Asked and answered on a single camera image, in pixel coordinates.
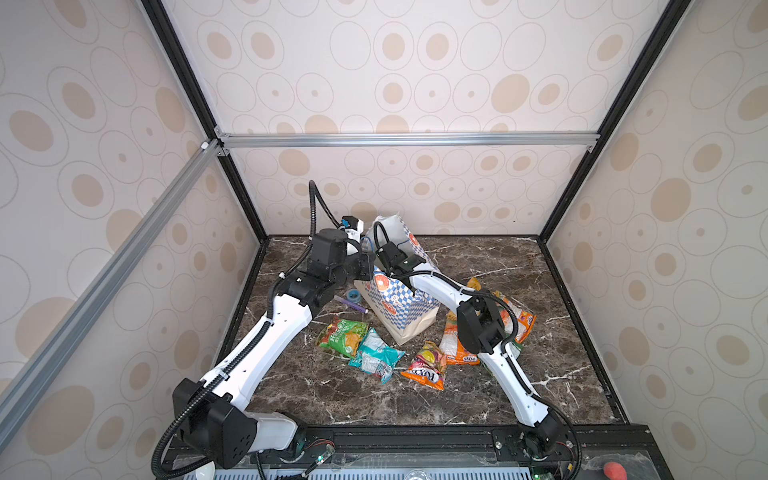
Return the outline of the teal snack packet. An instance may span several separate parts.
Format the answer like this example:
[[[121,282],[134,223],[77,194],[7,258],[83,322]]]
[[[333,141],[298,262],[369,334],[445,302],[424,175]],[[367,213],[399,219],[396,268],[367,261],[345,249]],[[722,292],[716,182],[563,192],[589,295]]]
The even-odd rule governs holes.
[[[374,328],[371,328],[348,365],[377,377],[386,384],[392,377],[404,351],[389,346]]]

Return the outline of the aluminium rail left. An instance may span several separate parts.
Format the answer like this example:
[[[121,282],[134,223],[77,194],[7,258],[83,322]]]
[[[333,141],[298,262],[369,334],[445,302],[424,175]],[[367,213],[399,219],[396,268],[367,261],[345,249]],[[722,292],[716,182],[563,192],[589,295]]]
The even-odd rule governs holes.
[[[6,449],[16,436],[220,149],[218,139],[210,139],[198,149],[3,394],[2,449]]]

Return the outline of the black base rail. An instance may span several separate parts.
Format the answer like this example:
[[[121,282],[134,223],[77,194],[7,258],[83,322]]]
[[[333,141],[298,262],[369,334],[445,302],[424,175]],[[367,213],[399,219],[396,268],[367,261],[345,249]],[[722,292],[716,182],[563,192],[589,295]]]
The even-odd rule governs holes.
[[[607,479],[622,464],[628,479],[672,476],[650,429],[597,424],[575,428],[583,459],[574,479]],[[571,443],[532,460],[515,425],[328,425],[306,428],[304,451],[261,451],[226,469],[208,465],[194,479],[564,479]]]

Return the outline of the blue checkered paper bag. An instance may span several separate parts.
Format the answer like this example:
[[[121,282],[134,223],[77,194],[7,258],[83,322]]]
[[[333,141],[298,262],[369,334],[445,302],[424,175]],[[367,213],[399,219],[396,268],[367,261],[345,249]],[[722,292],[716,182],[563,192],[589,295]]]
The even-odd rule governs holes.
[[[418,255],[435,267],[419,241],[398,214],[377,216],[388,238],[407,256]],[[360,292],[368,308],[386,328],[397,345],[415,338],[435,322],[439,302],[423,292],[414,292],[399,280],[387,277],[376,263],[370,281],[356,280],[354,287]]]

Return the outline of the green corn chips packet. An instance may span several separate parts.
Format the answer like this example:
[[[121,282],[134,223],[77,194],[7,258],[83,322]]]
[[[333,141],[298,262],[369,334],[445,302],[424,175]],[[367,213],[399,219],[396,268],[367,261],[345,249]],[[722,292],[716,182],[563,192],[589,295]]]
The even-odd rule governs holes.
[[[365,322],[335,317],[319,334],[316,345],[351,359],[357,354],[368,331],[369,325]]]

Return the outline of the black corner frame post right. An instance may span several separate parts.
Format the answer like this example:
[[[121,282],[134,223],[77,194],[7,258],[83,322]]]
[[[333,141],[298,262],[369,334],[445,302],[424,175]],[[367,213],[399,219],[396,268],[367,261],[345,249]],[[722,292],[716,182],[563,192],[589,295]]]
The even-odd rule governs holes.
[[[626,80],[618,90],[617,96],[611,104],[606,117],[600,124],[597,130],[599,137],[595,145],[587,149],[587,152],[577,164],[574,174],[567,183],[553,212],[539,234],[538,238],[542,244],[546,244],[555,233],[600,154],[629,110],[630,105],[635,100],[691,4],[691,0],[673,0],[669,1],[662,11],[658,22],[651,30],[647,41],[643,44],[643,48],[640,50]]]

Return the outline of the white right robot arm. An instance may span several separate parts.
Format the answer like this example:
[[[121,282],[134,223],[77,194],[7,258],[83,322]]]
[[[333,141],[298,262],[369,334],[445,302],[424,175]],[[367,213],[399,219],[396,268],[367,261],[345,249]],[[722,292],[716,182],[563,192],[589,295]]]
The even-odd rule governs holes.
[[[459,342],[494,375],[512,404],[527,455],[543,461],[560,443],[571,443],[571,460],[561,477],[576,478],[583,459],[577,433],[571,420],[537,393],[515,358],[519,322],[510,306],[490,291],[463,286],[425,258],[406,253],[382,222],[373,223],[371,234],[387,277],[432,297],[456,315]]]

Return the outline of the blue tape roll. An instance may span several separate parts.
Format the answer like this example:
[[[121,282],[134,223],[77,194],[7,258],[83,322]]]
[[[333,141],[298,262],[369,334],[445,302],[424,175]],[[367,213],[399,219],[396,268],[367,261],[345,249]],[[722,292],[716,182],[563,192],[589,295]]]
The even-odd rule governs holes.
[[[351,289],[347,292],[346,298],[348,301],[351,301],[355,304],[359,304],[361,302],[362,296],[358,290]]]

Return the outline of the aluminium rail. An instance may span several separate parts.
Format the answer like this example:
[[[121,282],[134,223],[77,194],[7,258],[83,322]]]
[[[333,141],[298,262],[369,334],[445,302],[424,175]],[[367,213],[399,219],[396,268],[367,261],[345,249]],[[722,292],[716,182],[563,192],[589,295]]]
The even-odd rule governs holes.
[[[237,148],[394,148],[580,145],[593,147],[600,134],[590,131],[532,132],[425,132],[425,133],[223,133],[220,142]]]
[[[16,436],[220,149],[218,139],[210,139],[198,149],[3,394],[2,449],[6,449]]]

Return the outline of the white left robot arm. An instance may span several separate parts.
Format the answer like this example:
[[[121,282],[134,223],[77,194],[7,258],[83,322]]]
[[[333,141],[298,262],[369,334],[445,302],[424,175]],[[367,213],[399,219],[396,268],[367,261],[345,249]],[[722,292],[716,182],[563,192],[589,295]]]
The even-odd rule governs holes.
[[[361,246],[361,220],[347,216],[318,229],[327,207],[308,184],[310,234],[297,261],[279,274],[256,326],[200,380],[173,392],[175,418],[151,459],[158,479],[182,477],[206,465],[231,468],[263,450],[284,451],[300,439],[297,420],[280,413],[251,416],[247,406],[261,380],[293,338],[333,300],[339,288],[374,276],[375,255]]]

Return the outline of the black corner frame post left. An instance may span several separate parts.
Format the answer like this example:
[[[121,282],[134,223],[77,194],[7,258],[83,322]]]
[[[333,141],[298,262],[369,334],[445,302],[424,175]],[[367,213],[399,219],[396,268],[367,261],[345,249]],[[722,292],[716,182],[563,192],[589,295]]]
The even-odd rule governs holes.
[[[209,140],[222,140],[223,137],[219,133],[218,123],[205,97],[198,75],[193,71],[165,6],[161,1],[157,0],[141,0],[140,4],[165,51],[176,79],[181,85],[206,138]],[[256,239],[259,242],[266,241],[269,235],[266,233],[254,204],[248,195],[243,178],[231,154],[220,154],[218,161]]]

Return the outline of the red emergency button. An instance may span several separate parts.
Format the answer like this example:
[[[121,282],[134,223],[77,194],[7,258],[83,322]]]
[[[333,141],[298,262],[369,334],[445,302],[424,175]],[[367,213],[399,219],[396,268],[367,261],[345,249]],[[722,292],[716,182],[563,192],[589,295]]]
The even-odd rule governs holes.
[[[603,474],[609,480],[627,480],[628,473],[626,468],[619,462],[610,461],[603,465]]]

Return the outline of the orange rainbow snack packet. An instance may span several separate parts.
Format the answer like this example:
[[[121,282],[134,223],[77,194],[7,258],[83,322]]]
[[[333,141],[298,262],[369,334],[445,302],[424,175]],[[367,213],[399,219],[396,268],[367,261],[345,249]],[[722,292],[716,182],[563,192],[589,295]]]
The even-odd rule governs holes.
[[[499,314],[504,324],[504,329],[507,334],[513,332],[512,318],[516,319],[518,325],[515,341],[517,344],[522,344],[530,335],[537,317],[529,312],[518,300],[511,296],[507,296],[500,291],[494,291],[493,294],[500,298],[506,305],[507,309],[498,306]]]

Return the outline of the black corner frame post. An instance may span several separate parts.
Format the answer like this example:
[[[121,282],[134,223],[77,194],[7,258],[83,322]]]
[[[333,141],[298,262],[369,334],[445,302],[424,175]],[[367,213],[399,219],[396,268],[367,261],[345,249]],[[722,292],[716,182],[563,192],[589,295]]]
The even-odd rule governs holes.
[[[193,71],[165,6],[161,1],[157,0],[141,0],[140,4],[165,51],[176,79],[181,85],[206,138],[209,140],[222,140],[223,137],[219,133],[218,123],[205,97],[198,75]],[[259,242],[266,241],[269,235],[266,233],[254,204],[248,195],[243,178],[231,154],[220,154],[218,161],[256,239]]]
[[[647,41],[643,44],[643,48],[640,50],[626,80],[618,90],[617,96],[611,104],[606,117],[600,124],[597,130],[599,137],[595,145],[587,149],[587,152],[577,164],[574,174],[567,183],[553,212],[539,234],[538,238],[542,244],[546,244],[555,233],[600,154],[629,110],[630,105],[635,100],[691,4],[691,0],[673,0],[669,1],[662,11],[658,22],[651,30]]]

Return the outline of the red yellow snack packet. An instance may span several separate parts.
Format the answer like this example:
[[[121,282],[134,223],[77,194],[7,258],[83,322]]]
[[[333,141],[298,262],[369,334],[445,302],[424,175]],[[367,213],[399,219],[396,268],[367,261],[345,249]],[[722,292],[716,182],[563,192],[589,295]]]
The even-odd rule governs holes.
[[[438,391],[444,390],[447,357],[437,344],[426,341],[401,375]]]

